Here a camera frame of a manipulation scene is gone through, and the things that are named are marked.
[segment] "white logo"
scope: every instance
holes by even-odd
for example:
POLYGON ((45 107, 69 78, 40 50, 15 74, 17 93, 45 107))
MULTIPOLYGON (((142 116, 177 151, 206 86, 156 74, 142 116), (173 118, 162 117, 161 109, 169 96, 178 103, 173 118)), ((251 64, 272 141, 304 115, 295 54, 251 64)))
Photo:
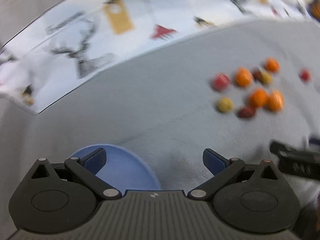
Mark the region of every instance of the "white logo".
POLYGON ((158 193, 152 193, 152 194, 150 194, 150 197, 152 197, 152 198, 156 198, 156 197, 158 197, 158 196, 159 196, 158 193))

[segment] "gray tablecloth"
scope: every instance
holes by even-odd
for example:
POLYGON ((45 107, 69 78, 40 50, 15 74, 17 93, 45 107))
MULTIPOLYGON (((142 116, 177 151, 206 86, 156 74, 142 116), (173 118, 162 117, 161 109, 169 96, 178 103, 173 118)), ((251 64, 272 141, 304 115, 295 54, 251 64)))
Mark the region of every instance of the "gray tablecloth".
MULTIPOLYGON (((271 158, 268 143, 278 139, 296 147, 320 128, 320 28, 315 23, 256 22, 201 34, 110 68, 38 116, 0 101, 0 238, 13 231, 7 204, 20 180, 39 157, 61 162, 95 143, 112 143, 139 155, 156 173, 163 189, 190 190, 212 175, 202 163, 210 147, 248 163, 271 158), (281 72, 272 88, 283 92, 279 114, 259 110, 252 120, 221 114, 221 96, 208 81, 217 72, 232 75, 269 56, 281 72), (313 82, 303 84, 307 67, 313 82)), ((223 95, 237 107, 258 84, 223 95)), ((302 204, 316 184, 291 179, 302 204)))

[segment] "blue plate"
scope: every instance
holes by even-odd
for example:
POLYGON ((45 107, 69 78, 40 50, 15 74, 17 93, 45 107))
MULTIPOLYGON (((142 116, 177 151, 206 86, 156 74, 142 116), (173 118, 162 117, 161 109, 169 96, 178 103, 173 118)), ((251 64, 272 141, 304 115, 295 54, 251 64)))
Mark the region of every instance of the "blue plate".
POLYGON ((134 153, 112 144, 95 144, 82 148, 71 155, 83 158, 102 147, 107 153, 107 163, 96 174, 97 177, 121 191, 161 190, 160 183, 148 165, 134 153))

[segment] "orange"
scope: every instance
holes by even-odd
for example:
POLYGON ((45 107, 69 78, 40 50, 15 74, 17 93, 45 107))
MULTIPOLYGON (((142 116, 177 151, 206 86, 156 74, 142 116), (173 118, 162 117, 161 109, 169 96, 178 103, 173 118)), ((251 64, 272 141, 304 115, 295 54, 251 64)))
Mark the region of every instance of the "orange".
POLYGON ((280 70, 279 62, 275 58, 268 57, 266 60, 265 69, 270 72, 277 73, 280 70))
POLYGON ((252 74, 249 70, 241 67, 236 73, 235 81, 239 87, 246 87, 252 83, 252 74))
POLYGON ((284 108, 284 98, 280 91, 274 90, 269 95, 268 107, 270 111, 278 112, 284 108))
POLYGON ((264 107, 268 103, 268 95, 264 89, 258 88, 249 97, 249 104, 254 108, 264 107))

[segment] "silver screw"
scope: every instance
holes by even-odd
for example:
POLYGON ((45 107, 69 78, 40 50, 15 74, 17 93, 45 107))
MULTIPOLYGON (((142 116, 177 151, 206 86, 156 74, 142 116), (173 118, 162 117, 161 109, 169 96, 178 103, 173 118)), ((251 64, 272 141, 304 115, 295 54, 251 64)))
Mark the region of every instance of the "silver screw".
POLYGON ((103 194, 106 197, 115 197, 119 194, 119 191, 116 190, 115 188, 108 188, 103 191, 103 194))
POLYGON ((205 195, 207 195, 207 193, 202 189, 194 189, 193 191, 191 191, 191 196, 196 198, 202 198, 205 195))

